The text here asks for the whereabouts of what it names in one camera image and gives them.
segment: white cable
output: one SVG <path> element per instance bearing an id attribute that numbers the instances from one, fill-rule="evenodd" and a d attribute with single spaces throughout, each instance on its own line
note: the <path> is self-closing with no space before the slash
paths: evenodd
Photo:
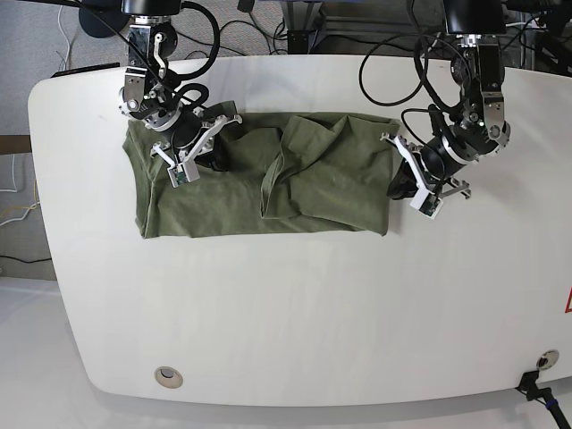
<path id="1" fill-rule="evenodd" d="M 14 178 L 14 163 L 16 162 L 16 155 L 12 155 L 12 185 L 14 189 L 0 189 L 0 192 L 20 192 L 16 186 L 16 179 Z"/>
<path id="2" fill-rule="evenodd" d="M 435 41 L 431 44 L 431 46 L 429 46 L 429 49 L 427 50 L 427 53 L 430 53 L 431 51 L 433 51 L 435 49 L 435 47 L 437 46 L 437 44 L 439 43 L 439 41 L 441 40 L 441 32 L 439 31 L 436 35 L 436 39 Z M 421 55 L 421 60 L 423 60 L 425 58 L 425 54 Z"/>
<path id="3" fill-rule="evenodd" d="M 12 223 L 12 222 L 20 222 L 20 221 L 25 220 L 28 217 L 29 212 L 31 212 L 32 210 L 36 210 L 38 208 L 38 206 L 39 206 L 39 201 L 37 203 L 32 204 L 26 210 L 26 212 L 24 213 L 24 215 L 22 217 L 14 217 L 13 219 L 8 219 L 7 221 L 0 223 L 0 226 L 4 226 L 4 225 L 7 225 L 8 223 Z"/>
<path id="4" fill-rule="evenodd" d="M 526 25 L 526 22 L 511 22 L 507 24 L 507 27 L 520 27 L 521 25 Z"/>
<path id="5" fill-rule="evenodd" d="M 68 52 L 65 55 L 65 60 L 63 62 L 63 69 L 69 70 L 70 69 L 70 52 L 72 50 L 72 45 L 70 44 L 70 40 L 65 35 L 65 32 L 63 31 L 63 28 L 62 28 L 62 10 L 63 10 L 63 6 L 60 7 L 60 12 L 57 13 L 57 26 L 59 27 L 60 33 L 62 33 L 63 38 L 65 38 L 65 43 L 68 46 Z"/>

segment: black clamp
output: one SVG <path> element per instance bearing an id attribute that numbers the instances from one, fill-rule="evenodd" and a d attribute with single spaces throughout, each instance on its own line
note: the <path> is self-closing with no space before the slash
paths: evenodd
<path id="1" fill-rule="evenodd" d="M 539 375 L 540 371 L 524 373 L 517 390 L 524 393 L 528 401 L 544 400 L 543 405 L 551 412 L 558 427 L 560 429 L 570 429 L 570 424 L 564 416 L 564 413 L 562 413 L 558 400 L 552 395 L 552 389 L 550 387 L 539 389 L 536 385 Z"/>

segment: black power cord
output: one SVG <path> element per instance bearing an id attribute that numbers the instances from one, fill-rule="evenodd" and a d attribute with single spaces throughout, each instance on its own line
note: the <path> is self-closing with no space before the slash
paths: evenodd
<path id="1" fill-rule="evenodd" d="M 270 40 L 268 40 L 269 38 L 273 38 L 272 36 L 268 36 L 266 33 L 264 33 L 257 25 L 253 24 L 252 22 L 248 22 L 248 21 L 243 21 L 243 20 L 232 20 L 232 21 L 228 21 L 226 24 L 224 24 L 221 27 L 221 32 L 223 32 L 228 26 L 232 25 L 232 24 L 243 24 L 243 25 L 248 25 L 249 27 L 252 27 L 253 29 L 257 30 L 260 34 L 262 34 L 262 36 L 265 38 L 265 42 L 266 45 L 268 46 L 268 54 L 271 55 L 272 54 L 272 47 L 270 45 Z"/>
<path id="2" fill-rule="evenodd" d="M 252 20 L 252 22 L 254 22 L 254 27 L 260 31 L 262 34 L 264 34 L 267 38 L 273 39 L 273 40 L 286 40 L 287 37 L 285 37 L 284 35 L 280 35 L 280 36 L 276 36 L 276 32 L 274 33 L 274 36 L 271 34 L 266 33 L 262 27 L 260 27 L 260 25 L 258 25 L 257 20 L 254 17 L 253 13 L 249 13 L 248 16 L 250 17 L 250 19 Z M 280 24 L 278 24 L 278 27 L 281 27 L 283 25 L 283 29 L 286 28 L 286 23 L 282 20 L 282 22 Z"/>
<path id="3" fill-rule="evenodd" d="M 426 40 L 428 38 L 430 38 L 431 40 L 437 40 L 438 43 L 442 43 L 445 46 L 449 47 L 455 53 L 455 55 L 457 55 L 461 59 L 463 64 L 467 67 L 467 70 L 470 70 L 470 68 L 468 66 L 467 59 L 465 57 L 463 57 L 463 55 L 461 55 L 460 52 L 450 42 L 448 42 L 447 40 L 443 40 L 442 38 L 437 38 L 436 36 L 429 35 L 429 34 L 422 34 L 421 36 L 419 36 L 417 33 L 400 33 L 400 34 L 397 34 L 393 37 L 386 38 L 385 40 L 382 40 L 381 42 L 377 43 L 372 48 L 372 50 L 369 51 L 369 53 L 364 58 L 364 61 L 361 63 L 361 67 L 359 68 L 359 87 L 361 88 L 361 91 L 364 94 L 364 96 L 369 101 L 374 103 L 375 105 L 380 105 L 381 107 L 394 107 L 396 105 L 402 105 L 402 104 L 406 103 L 407 101 L 409 101 L 414 96 L 416 96 L 419 93 L 419 91 L 424 87 L 424 84 L 427 80 L 427 72 L 428 72 L 427 69 L 428 69 L 428 64 L 429 64 L 429 54 L 428 53 L 425 53 L 425 66 L 423 67 L 422 74 L 419 78 L 419 84 L 414 89 L 414 91 L 411 94 L 409 94 L 408 96 L 406 96 L 406 97 L 404 97 L 398 101 L 394 101 L 391 103 L 384 103 L 384 102 L 375 100 L 366 91 L 366 87 L 364 85 L 364 69 L 366 68 L 366 64 L 367 64 L 367 61 L 369 60 L 369 58 L 374 54 L 374 52 L 377 49 L 379 49 L 381 46 L 387 45 L 388 42 L 392 42 L 393 40 L 395 40 L 397 38 L 406 38 L 406 37 L 421 38 L 421 39 L 425 40 L 425 44 L 426 44 Z"/>
<path id="4" fill-rule="evenodd" d="M 213 29 L 213 36 L 214 36 L 213 48 L 211 49 L 211 53 L 208 56 L 208 60 L 206 60 L 206 63 L 197 71 L 179 75 L 179 77 L 182 80 L 193 80 L 208 72 L 215 63 L 216 57 L 218 56 L 218 52 L 221 48 L 221 30 L 219 29 L 218 22 L 216 21 L 215 16 L 212 13 L 210 13 L 210 11 L 206 9 L 203 5 L 193 2 L 183 2 L 181 7 L 183 9 L 190 9 L 192 11 L 197 11 L 199 13 L 202 13 L 208 19 Z"/>
<path id="5" fill-rule="evenodd" d="M 500 51 L 503 52 L 503 51 L 507 50 L 507 48 L 508 48 L 510 45 L 512 45 L 512 44 L 515 43 L 516 41 L 520 40 L 520 36 L 522 36 L 522 35 L 525 33 L 525 31 L 529 30 L 528 25 L 529 25 L 532 21 L 534 21 L 535 19 L 536 19 L 535 17 L 532 17 L 530 20 L 528 20 L 528 21 L 526 22 L 526 24 L 523 26 L 523 28 L 520 29 L 520 30 L 518 31 L 518 33 L 515 34 L 515 36 L 514 36 L 505 46 L 503 46 L 503 47 L 500 49 Z"/>
<path id="6" fill-rule="evenodd" d="M 288 35 L 284 34 L 285 30 L 286 30 L 286 21 L 282 18 L 282 22 L 280 24 L 278 24 L 278 26 L 274 30 L 274 37 L 272 39 L 272 45 L 273 45 L 274 50 L 270 53 L 270 55 L 280 54 L 281 51 L 285 52 L 286 55 L 288 54 L 288 49 L 279 49 L 276 46 L 276 40 L 287 40 L 288 39 Z"/>
<path id="7" fill-rule="evenodd" d="M 207 42 L 203 42 L 203 41 L 201 41 L 201 40 L 198 40 L 198 39 L 196 39 L 196 38 L 192 38 L 191 36 L 189 36 L 189 35 L 187 35 L 187 34 L 185 34 L 185 33 L 181 33 L 181 32 L 180 32 L 179 30 L 177 30 L 177 29 L 176 29 L 175 31 L 176 31 L 177 34 L 178 34 L 179 36 L 181 36 L 182 38 L 186 38 L 187 40 L 190 40 L 191 42 L 195 42 L 195 43 L 197 43 L 197 44 L 199 44 L 199 45 L 202 45 L 202 46 L 212 46 L 212 45 L 213 45 L 212 43 L 207 43 Z M 231 48 L 231 47 L 227 47 L 227 46 L 221 45 L 221 49 L 224 49 L 224 50 L 226 50 L 226 51 L 231 51 L 231 52 L 233 52 L 234 54 L 237 54 L 237 55 L 240 55 L 240 56 L 247 56 L 247 55 L 244 54 L 243 52 L 237 51 L 236 49 L 233 49 L 233 48 Z"/>
<path id="8" fill-rule="evenodd" d="M 11 259 L 12 261 L 21 262 L 21 263 L 23 263 L 23 264 L 28 264 L 28 265 L 37 264 L 37 263 L 39 263 L 39 262 L 47 262 L 47 261 L 51 261 L 51 260 L 52 260 L 51 257 L 47 257 L 46 259 L 38 259 L 38 260 L 36 260 L 36 261 L 25 261 L 25 260 L 23 260 L 23 259 L 19 259 L 18 257 L 9 257 L 9 256 L 7 256 L 7 255 L 0 255 L 0 258 L 2 258 L 2 259 Z"/>
<path id="9" fill-rule="evenodd" d="M 326 36 L 325 38 L 323 38 L 322 40 L 320 40 L 320 43 L 316 44 L 314 46 L 314 48 L 312 49 L 312 51 L 315 51 L 320 45 L 322 45 L 322 43 L 327 40 L 328 38 L 343 38 L 344 40 L 349 40 L 351 42 L 355 42 L 355 43 L 361 43 L 363 45 L 377 45 L 378 42 L 372 42 L 369 40 L 361 40 L 359 38 L 353 38 L 351 36 L 345 36 L 342 34 L 330 34 L 328 36 Z M 383 44 L 384 46 L 389 46 L 389 47 L 394 47 L 396 49 L 399 49 L 401 51 L 405 51 L 405 52 L 413 52 L 413 48 L 409 48 L 409 47 L 404 47 L 401 45 L 397 45 L 397 44 L 393 44 L 393 43 L 385 43 Z"/>
<path id="10" fill-rule="evenodd" d="M 193 56 L 194 54 L 202 54 L 205 56 L 205 58 L 208 58 L 208 54 L 205 51 L 201 51 L 200 49 L 197 49 L 195 51 L 191 51 L 189 52 L 189 54 L 187 56 L 185 56 L 185 60 L 188 60 L 191 56 Z"/>
<path id="11" fill-rule="evenodd" d="M 408 11 L 409 21 L 411 22 L 411 25 L 413 26 L 413 28 L 416 32 L 415 33 L 400 33 L 400 34 L 397 34 L 396 36 L 392 36 L 390 38 L 386 38 L 385 40 L 382 40 L 377 45 L 375 45 L 371 51 L 369 51 L 367 53 L 366 58 L 364 58 L 364 61 L 361 63 L 361 67 L 359 68 L 359 87 L 361 89 L 361 92 L 364 94 L 364 96 L 370 102 L 372 102 L 375 105 L 379 105 L 381 107 L 394 107 L 396 105 L 402 105 L 403 103 L 407 103 L 407 101 L 409 101 L 411 98 L 416 96 L 419 93 L 419 91 L 421 91 L 421 89 L 423 88 L 423 84 L 425 82 L 425 79 L 427 79 L 427 72 L 429 69 L 429 46 L 427 44 L 427 39 L 425 38 L 423 31 L 421 30 L 421 26 L 419 25 L 419 22 L 417 21 L 417 18 L 415 16 L 415 12 L 413 10 L 413 8 L 415 6 L 415 1 L 416 0 L 407 0 L 407 11 Z M 413 92 L 411 92 L 411 94 L 409 94 L 408 96 L 403 97 L 401 100 L 393 101 L 390 103 L 378 101 L 378 100 L 374 99 L 373 97 L 371 97 L 367 93 L 366 87 L 364 86 L 364 68 L 366 67 L 367 60 L 369 60 L 369 58 L 374 54 L 374 52 L 377 49 L 379 49 L 381 46 L 383 46 L 389 42 L 392 42 L 393 40 L 395 40 L 397 38 L 403 38 L 403 37 L 417 37 L 420 40 L 421 46 L 423 48 L 423 52 L 425 55 L 425 67 L 423 69 L 423 75 L 421 76 L 421 79 L 419 80 L 419 84 L 416 86 L 416 88 L 413 90 Z"/>
<path id="12" fill-rule="evenodd" d="M 454 52 L 458 52 L 457 49 L 455 49 L 453 46 L 451 47 L 451 49 L 453 49 Z M 417 71 L 417 75 L 419 76 L 419 79 L 421 79 L 421 77 L 424 75 L 423 74 L 424 70 L 423 70 L 423 65 L 421 64 L 420 55 L 421 55 L 421 44 L 419 43 L 419 41 L 417 41 L 416 46 L 415 46 L 415 52 L 413 54 L 413 61 L 415 63 L 415 68 Z M 462 55 L 460 56 L 460 58 L 462 58 L 464 60 L 463 63 L 465 65 L 466 70 L 468 71 L 467 78 L 470 80 L 470 69 L 469 69 L 467 59 Z M 431 97 L 433 102 L 443 112 L 445 112 L 449 115 L 455 116 L 458 113 L 458 111 L 462 108 L 462 101 L 460 101 L 460 100 L 454 106 L 447 105 L 441 99 L 441 97 L 439 97 L 439 94 L 437 94 L 437 91 L 435 91 L 435 89 L 433 88 L 433 85 L 431 85 L 431 82 L 429 81 L 429 78 L 426 76 L 426 74 L 425 74 L 425 81 L 423 82 L 423 86 L 425 87 L 425 90 L 429 94 L 429 97 Z"/>

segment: green cloth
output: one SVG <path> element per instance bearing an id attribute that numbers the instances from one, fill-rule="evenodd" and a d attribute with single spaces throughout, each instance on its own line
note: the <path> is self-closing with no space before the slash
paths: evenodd
<path id="1" fill-rule="evenodd" d="M 234 114 L 234 104 L 212 107 Z M 388 229 L 393 151 L 380 141 L 397 122 L 363 114 L 242 114 L 221 132 L 231 172 L 198 167 L 177 189 L 151 158 L 162 137 L 131 122 L 123 148 L 137 187 L 141 236 L 209 237 Z"/>

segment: white table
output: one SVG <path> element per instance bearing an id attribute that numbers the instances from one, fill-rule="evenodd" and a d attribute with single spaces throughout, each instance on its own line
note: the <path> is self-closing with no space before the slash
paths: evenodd
<path id="1" fill-rule="evenodd" d="M 361 96 L 360 61 L 232 58 L 201 81 L 212 103 L 234 99 L 249 112 L 397 117 L 401 108 Z M 448 65 L 433 63 L 430 77 L 453 102 L 458 88 Z M 407 59 L 374 58 L 366 71 L 366 85 L 385 99 L 415 83 Z M 434 222 L 395 204 L 385 238 L 203 240 L 140 238 L 122 152 L 121 84 L 121 70 L 46 80 L 29 102 L 55 269 L 99 389 L 253 406 L 429 400 L 514 387 L 548 349 L 561 358 L 542 380 L 572 374 L 572 314 L 565 313 L 572 80 L 508 71 L 511 144 L 463 172 L 473 199 L 453 198 Z M 420 95 L 408 106 L 428 103 Z M 412 124 L 427 135 L 426 118 L 412 116 Z M 159 366 L 182 373 L 180 389 L 155 381 Z"/>
<path id="2" fill-rule="evenodd" d="M 90 385 L 57 283 L 0 277 L 2 428 L 553 429 L 515 391 L 367 407 L 227 407 L 110 395 Z M 565 413 L 572 378 L 550 383 Z"/>

